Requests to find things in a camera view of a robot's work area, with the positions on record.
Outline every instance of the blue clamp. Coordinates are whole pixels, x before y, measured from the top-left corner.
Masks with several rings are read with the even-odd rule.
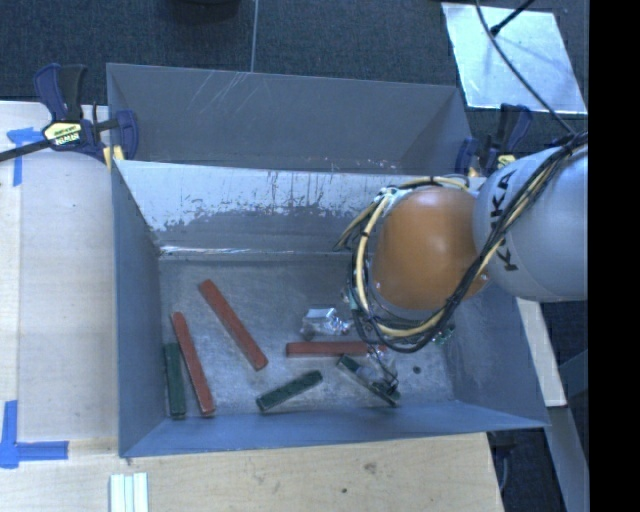
[[[80,89],[87,68],[83,65],[49,64],[34,77],[38,100],[51,114],[51,123],[42,129],[41,140],[0,153],[0,162],[18,158],[34,151],[51,148],[54,151],[75,151],[106,163],[106,145],[100,139],[105,130],[115,130],[114,139],[124,157],[132,159],[138,149],[138,125],[133,111],[116,112],[113,119],[98,122],[97,107],[93,122],[83,118]]]
[[[487,136],[485,144],[474,137],[467,137],[456,159],[455,170],[459,174],[467,174],[473,158],[477,158],[477,169],[484,176],[495,172],[500,155],[511,154],[529,132],[533,114],[524,105],[500,105],[500,123],[495,138]]]
[[[4,404],[2,440],[0,440],[0,468],[15,469],[20,462],[68,459],[68,441],[18,443],[18,401]]]

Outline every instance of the bin floor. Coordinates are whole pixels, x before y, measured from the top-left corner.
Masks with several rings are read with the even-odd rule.
[[[216,401],[216,414],[251,414],[260,411],[256,398],[309,370],[320,370],[323,382],[278,405],[270,413],[388,407],[380,398],[351,380],[337,367],[337,357],[287,358],[285,346],[301,341],[302,318],[309,307],[328,305],[349,318],[341,301],[346,283],[348,254],[195,254],[160,260],[163,342],[174,342],[170,321],[174,311],[187,320],[207,381]],[[256,372],[244,358],[218,317],[206,303],[198,285],[211,279],[223,293],[269,364]],[[354,332],[318,340],[357,340]],[[395,358],[403,403],[453,400],[442,347],[428,345],[416,354],[389,352]],[[356,358],[366,362],[367,356]],[[195,393],[183,368],[187,415],[199,416]]]

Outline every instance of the black cord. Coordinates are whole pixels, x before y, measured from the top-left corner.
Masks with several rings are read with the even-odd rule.
[[[524,11],[527,7],[529,7],[535,1],[536,0],[527,0],[524,4],[522,4],[515,11],[509,14],[509,16],[503,19],[500,23],[497,23],[496,25],[491,27],[491,35],[493,35],[493,37],[496,37],[504,27],[506,27],[509,23],[511,23],[511,20],[519,16],[522,11]]]
[[[500,494],[504,495],[504,490],[509,482],[512,452],[517,447],[517,443],[513,435],[505,434],[504,432],[487,432],[487,439],[489,440],[496,476],[501,473],[498,478]]]
[[[485,20],[484,15],[482,14],[482,9],[480,8],[480,0],[475,0],[475,4],[476,4],[476,11],[478,13],[478,18],[480,18],[480,23],[482,24],[482,27],[484,28],[484,31],[487,33],[487,37],[489,37],[489,40],[491,41],[491,44],[493,44],[493,47],[500,54],[500,57],[502,57],[502,60],[504,60],[505,64],[507,66],[509,66],[509,69],[511,69],[513,74],[516,75],[516,77],[518,78],[518,80],[520,80],[522,85],[524,85],[527,88],[527,90],[535,97],[535,99],[537,99],[540,102],[540,104],[562,125],[562,127],[567,132],[569,132],[570,134],[576,135],[575,130],[573,130],[573,128],[571,128],[571,126],[569,126],[564,121],[564,119],[562,119],[557,114],[557,112],[551,107],[551,105],[549,105],[536,92],[536,90],[531,86],[531,84],[520,74],[520,72],[515,68],[515,66],[512,64],[512,62],[508,59],[508,57],[505,55],[504,51],[502,51],[502,48],[500,48],[500,46],[496,42],[495,38],[493,37],[493,34],[491,33],[491,29],[489,28],[489,25],[487,24],[487,21]]]

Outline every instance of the green wooden block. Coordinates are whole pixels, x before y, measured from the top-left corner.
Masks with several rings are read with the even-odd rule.
[[[187,414],[187,402],[184,396],[182,379],[182,353],[177,343],[164,345],[164,361],[169,389],[169,414],[172,418],[184,418]]]
[[[256,403],[262,412],[265,412],[276,405],[286,402],[290,398],[317,386],[322,382],[322,374],[318,370],[313,370],[294,379],[279,388],[269,391],[256,399]]]

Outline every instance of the metal part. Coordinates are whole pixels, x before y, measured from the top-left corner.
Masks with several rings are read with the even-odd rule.
[[[502,103],[522,104],[535,112],[545,112],[495,50],[475,7],[444,2],[442,8],[467,105],[497,109]],[[500,23],[511,12],[511,9],[482,8],[490,26]],[[523,12],[500,31],[496,41],[556,112],[587,113],[553,13]]]
[[[342,320],[334,307],[314,307],[309,308],[302,319],[300,334],[306,341],[310,341],[317,334],[345,335],[351,331],[352,324],[350,320]]]

